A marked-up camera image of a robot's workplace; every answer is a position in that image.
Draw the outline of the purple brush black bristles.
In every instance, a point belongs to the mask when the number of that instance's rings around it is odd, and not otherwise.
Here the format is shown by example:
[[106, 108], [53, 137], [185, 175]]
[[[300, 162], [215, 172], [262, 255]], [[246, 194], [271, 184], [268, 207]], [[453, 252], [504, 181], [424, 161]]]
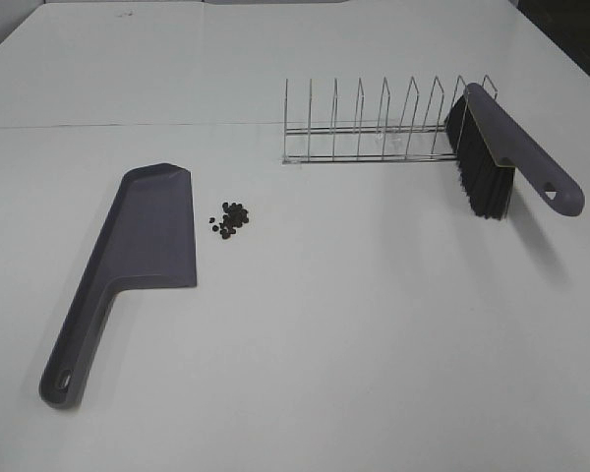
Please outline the purple brush black bristles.
[[445, 120], [460, 182], [475, 215], [505, 217], [516, 172], [555, 212], [585, 206], [579, 184], [477, 83], [468, 84]]

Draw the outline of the purple plastic dustpan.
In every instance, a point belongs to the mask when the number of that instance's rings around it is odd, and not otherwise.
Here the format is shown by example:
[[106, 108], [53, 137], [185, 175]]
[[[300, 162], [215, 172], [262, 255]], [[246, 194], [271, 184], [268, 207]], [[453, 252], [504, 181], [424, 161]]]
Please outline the purple plastic dustpan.
[[123, 291], [198, 283], [192, 178], [170, 163], [122, 178], [39, 382], [50, 407], [83, 397], [114, 298]]

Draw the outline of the pile of coffee beans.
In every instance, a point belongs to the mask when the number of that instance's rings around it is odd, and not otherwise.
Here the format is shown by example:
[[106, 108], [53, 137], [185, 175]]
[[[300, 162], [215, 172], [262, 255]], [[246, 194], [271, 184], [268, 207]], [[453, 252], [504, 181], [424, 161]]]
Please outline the pile of coffee beans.
[[221, 216], [208, 219], [210, 230], [217, 233], [222, 240], [230, 239], [244, 225], [250, 222], [249, 211], [236, 202], [221, 204]]

